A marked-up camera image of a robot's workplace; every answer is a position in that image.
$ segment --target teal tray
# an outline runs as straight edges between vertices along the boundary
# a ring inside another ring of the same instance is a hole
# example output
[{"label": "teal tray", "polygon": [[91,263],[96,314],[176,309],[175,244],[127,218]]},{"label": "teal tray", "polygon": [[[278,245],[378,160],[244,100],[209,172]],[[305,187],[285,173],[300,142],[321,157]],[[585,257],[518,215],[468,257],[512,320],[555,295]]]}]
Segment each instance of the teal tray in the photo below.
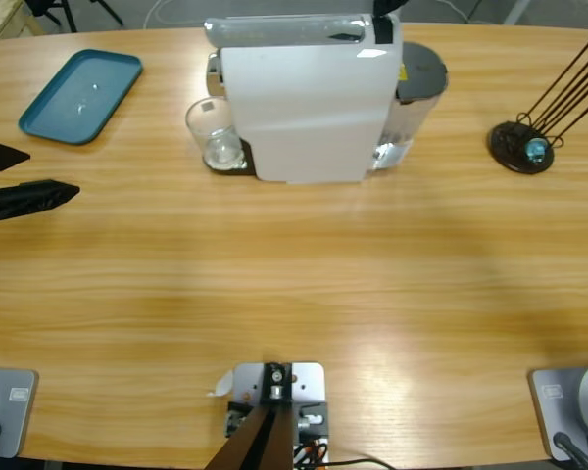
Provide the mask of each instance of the teal tray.
[{"label": "teal tray", "polygon": [[134,56],[79,51],[41,90],[18,125],[26,134],[86,144],[102,130],[142,70]]}]

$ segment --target round base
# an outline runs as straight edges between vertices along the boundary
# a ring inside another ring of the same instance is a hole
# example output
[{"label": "round base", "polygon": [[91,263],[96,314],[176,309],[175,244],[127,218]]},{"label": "round base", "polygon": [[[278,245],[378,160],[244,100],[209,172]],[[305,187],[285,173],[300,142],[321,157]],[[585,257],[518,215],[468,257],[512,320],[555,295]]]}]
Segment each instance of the round base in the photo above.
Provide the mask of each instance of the round base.
[{"label": "round base", "polygon": [[525,153],[525,144],[532,139],[547,138],[533,127],[519,122],[504,122],[488,134],[488,149],[494,160],[518,173],[536,174],[548,169],[555,157],[551,147],[541,160],[532,160]]}]

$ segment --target coffee machine lid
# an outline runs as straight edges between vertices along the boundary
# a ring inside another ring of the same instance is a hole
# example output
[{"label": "coffee machine lid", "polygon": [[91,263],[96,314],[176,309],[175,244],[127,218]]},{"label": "coffee machine lid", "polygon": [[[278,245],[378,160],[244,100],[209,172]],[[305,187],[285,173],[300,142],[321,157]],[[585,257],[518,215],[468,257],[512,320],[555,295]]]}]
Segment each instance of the coffee machine lid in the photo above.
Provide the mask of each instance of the coffee machine lid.
[{"label": "coffee machine lid", "polygon": [[402,103],[438,96],[447,83],[447,68],[440,56],[422,44],[403,44],[403,68],[396,92]]}]

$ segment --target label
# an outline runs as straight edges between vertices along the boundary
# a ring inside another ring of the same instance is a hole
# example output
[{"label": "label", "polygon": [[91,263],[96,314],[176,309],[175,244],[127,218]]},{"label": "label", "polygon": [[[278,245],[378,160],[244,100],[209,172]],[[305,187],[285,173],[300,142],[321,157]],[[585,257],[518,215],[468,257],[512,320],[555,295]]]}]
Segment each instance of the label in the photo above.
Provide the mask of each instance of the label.
[{"label": "label", "polygon": [[408,81],[408,70],[405,64],[401,64],[401,71],[399,71],[399,81]]},{"label": "label", "polygon": [[28,401],[29,389],[14,387],[9,393],[9,401]]},{"label": "label", "polygon": [[542,395],[545,396],[547,399],[563,399],[564,392],[562,391],[562,387],[560,384],[554,385],[543,385],[542,386]]}]

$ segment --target sticker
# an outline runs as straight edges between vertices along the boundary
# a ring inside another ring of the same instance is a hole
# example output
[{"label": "sticker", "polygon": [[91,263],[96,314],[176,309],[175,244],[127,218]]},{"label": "sticker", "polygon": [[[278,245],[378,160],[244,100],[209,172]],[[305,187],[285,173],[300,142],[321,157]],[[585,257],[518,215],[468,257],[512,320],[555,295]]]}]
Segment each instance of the sticker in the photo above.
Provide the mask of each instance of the sticker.
[{"label": "sticker", "polygon": [[401,64],[401,71],[399,72],[399,81],[408,81],[408,70],[405,64]]},{"label": "sticker", "polygon": [[203,110],[203,112],[207,112],[207,111],[211,111],[214,108],[214,103],[212,103],[211,101],[207,101],[205,103],[203,103],[202,105],[200,105],[201,110]]},{"label": "sticker", "polygon": [[554,385],[543,385],[542,386],[542,395],[545,396],[547,399],[563,399],[564,392],[562,391],[562,387],[560,384]]},{"label": "sticker", "polygon": [[11,389],[9,393],[9,401],[27,401],[29,389],[16,388]]}]

